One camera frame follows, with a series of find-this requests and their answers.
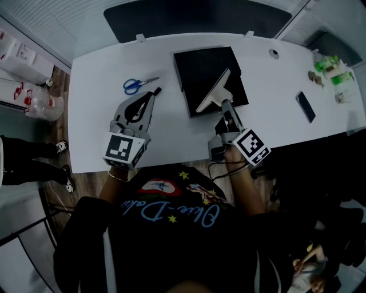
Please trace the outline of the black box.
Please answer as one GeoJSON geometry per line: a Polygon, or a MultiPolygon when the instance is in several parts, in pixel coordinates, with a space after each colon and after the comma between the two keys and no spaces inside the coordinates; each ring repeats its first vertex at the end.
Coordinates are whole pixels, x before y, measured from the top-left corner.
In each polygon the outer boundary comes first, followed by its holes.
{"type": "Polygon", "coordinates": [[[196,112],[225,69],[230,70],[230,76],[224,88],[232,93],[233,106],[249,104],[241,80],[241,69],[230,46],[175,53],[174,68],[190,118],[220,110],[218,105],[212,103],[201,113],[196,112]]]}

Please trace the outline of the long black desk divider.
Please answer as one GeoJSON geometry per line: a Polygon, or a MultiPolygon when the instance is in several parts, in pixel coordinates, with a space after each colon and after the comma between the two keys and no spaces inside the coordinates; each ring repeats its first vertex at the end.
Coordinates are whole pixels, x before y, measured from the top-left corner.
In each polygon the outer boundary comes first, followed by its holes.
{"type": "Polygon", "coordinates": [[[245,34],[273,38],[292,18],[250,0],[137,0],[104,11],[118,42],[185,33],[245,34]]]}

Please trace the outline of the person's left forearm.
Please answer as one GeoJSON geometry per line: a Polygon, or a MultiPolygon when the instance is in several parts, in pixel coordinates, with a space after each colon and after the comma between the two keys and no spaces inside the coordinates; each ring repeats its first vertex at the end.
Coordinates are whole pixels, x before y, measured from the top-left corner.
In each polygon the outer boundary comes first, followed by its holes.
{"type": "Polygon", "coordinates": [[[111,167],[102,187],[99,199],[117,207],[120,206],[128,190],[129,171],[111,167]]]}

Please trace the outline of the clear water jug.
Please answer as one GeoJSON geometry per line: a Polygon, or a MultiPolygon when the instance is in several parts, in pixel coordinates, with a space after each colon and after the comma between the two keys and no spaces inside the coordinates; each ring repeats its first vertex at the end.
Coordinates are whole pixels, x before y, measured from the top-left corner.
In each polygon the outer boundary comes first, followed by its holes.
{"type": "Polygon", "coordinates": [[[56,121],[58,120],[64,111],[65,102],[63,97],[52,96],[49,95],[49,106],[44,108],[43,110],[36,110],[31,108],[29,111],[26,111],[26,115],[31,118],[39,118],[46,121],[56,121]]]}
{"type": "Polygon", "coordinates": [[[15,88],[13,102],[29,111],[31,108],[43,110],[49,106],[49,95],[40,86],[21,82],[15,88]]]}

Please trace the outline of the blue-handled scissors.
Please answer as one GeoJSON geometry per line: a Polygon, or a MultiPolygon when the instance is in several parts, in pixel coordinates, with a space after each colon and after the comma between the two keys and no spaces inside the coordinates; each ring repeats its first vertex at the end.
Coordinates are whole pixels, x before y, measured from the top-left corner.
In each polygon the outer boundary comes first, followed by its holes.
{"type": "Polygon", "coordinates": [[[128,79],[123,84],[124,93],[128,96],[134,95],[139,91],[140,87],[158,79],[159,77],[148,78],[145,80],[137,80],[134,78],[128,79]]]}

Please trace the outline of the black marker pen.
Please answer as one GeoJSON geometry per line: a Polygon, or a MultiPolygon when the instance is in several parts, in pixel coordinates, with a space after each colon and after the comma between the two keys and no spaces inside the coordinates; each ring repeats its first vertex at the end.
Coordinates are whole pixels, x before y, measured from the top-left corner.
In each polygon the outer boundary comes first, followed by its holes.
{"type": "Polygon", "coordinates": [[[142,120],[145,116],[151,116],[155,102],[155,98],[162,89],[158,87],[153,92],[146,92],[139,100],[138,105],[140,106],[137,112],[137,120],[142,120]]]}

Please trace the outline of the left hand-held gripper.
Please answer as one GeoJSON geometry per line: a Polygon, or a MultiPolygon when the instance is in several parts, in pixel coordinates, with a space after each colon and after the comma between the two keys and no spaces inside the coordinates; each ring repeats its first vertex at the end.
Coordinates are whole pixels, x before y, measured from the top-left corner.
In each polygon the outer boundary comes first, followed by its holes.
{"type": "Polygon", "coordinates": [[[120,103],[106,134],[102,158],[111,167],[133,170],[151,141],[148,128],[155,102],[153,92],[141,92],[120,103]]]}

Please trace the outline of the white water dispenser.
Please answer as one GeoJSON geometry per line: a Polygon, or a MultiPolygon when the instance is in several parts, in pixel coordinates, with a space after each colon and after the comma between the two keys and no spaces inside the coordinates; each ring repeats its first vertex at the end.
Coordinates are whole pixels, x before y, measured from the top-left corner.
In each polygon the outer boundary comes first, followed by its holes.
{"type": "Polygon", "coordinates": [[[51,80],[54,65],[24,43],[1,32],[0,68],[42,85],[51,80]]]}

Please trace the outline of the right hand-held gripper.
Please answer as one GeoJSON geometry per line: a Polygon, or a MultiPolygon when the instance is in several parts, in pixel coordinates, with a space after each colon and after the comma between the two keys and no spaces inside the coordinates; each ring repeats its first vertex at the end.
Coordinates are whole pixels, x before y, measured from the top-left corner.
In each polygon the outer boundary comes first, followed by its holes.
{"type": "Polygon", "coordinates": [[[261,163],[271,153],[271,149],[252,129],[244,130],[234,106],[228,99],[222,102],[221,113],[222,117],[215,126],[217,135],[208,142],[210,160],[222,161],[226,148],[234,145],[248,163],[253,166],[261,163]]]}

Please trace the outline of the clear glass cup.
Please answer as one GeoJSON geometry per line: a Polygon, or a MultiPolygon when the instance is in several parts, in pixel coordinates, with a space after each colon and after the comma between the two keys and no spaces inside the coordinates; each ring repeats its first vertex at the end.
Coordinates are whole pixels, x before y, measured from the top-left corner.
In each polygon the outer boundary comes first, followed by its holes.
{"type": "Polygon", "coordinates": [[[335,100],[338,104],[350,104],[352,99],[348,89],[335,94],[335,100]]]}

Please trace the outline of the silver stapler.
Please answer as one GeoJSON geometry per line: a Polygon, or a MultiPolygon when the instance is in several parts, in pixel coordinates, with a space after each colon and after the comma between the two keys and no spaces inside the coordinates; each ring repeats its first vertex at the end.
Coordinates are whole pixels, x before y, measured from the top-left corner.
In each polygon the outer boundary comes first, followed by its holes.
{"type": "Polygon", "coordinates": [[[211,88],[209,93],[197,107],[196,112],[201,113],[210,104],[214,103],[217,106],[222,106],[225,100],[233,101],[233,94],[225,88],[226,82],[230,77],[230,70],[226,68],[215,85],[211,88]]]}

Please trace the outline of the person's right forearm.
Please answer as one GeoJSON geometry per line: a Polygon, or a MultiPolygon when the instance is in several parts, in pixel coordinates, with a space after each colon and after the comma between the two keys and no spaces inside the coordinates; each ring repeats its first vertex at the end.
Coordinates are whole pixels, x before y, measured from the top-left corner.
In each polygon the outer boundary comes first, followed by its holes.
{"type": "Polygon", "coordinates": [[[249,170],[241,169],[229,177],[236,207],[248,217],[265,213],[264,202],[249,170]]]}

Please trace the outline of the black smartphone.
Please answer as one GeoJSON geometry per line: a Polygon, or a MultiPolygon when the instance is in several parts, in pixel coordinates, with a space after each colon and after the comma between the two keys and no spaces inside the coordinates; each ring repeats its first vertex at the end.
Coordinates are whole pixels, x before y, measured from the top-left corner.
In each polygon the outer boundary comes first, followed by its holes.
{"type": "Polygon", "coordinates": [[[305,94],[303,92],[299,92],[296,96],[296,100],[297,100],[300,108],[304,112],[308,122],[311,124],[313,122],[313,120],[315,119],[316,114],[315,114],[313,108],[311,107],[308,99],[306,98],[305,94]]]}

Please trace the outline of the green drink bottle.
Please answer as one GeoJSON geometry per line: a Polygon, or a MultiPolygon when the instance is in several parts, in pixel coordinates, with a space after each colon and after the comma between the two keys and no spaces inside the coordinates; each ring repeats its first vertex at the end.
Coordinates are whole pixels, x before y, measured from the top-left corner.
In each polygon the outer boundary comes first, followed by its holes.
{"type": "Polygon", "coordinates": [[[338,63],[338,56],[327,56],[315,63],[315,69],[318,72],[331,71],[337,67],[338,63]]]}
{"type": "Polygon", "coordinates": [[[349,80],[354,80],[353,73],[349,72],[349,71],[346,71],[344,73],[341,73],[341,74],[331,78],[331,82],[334,86],[340,85],[349,80]]]}

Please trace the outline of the black metal frame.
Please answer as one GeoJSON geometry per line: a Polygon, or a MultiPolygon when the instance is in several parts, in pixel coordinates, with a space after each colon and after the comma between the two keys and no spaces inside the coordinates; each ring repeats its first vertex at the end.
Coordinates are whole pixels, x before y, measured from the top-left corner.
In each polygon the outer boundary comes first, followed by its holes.
{"type": "Polygon", "coordinates": [[[53,262],[58,215],[36,183],[0,187],[1,293],[61,293],[53,262]]]}

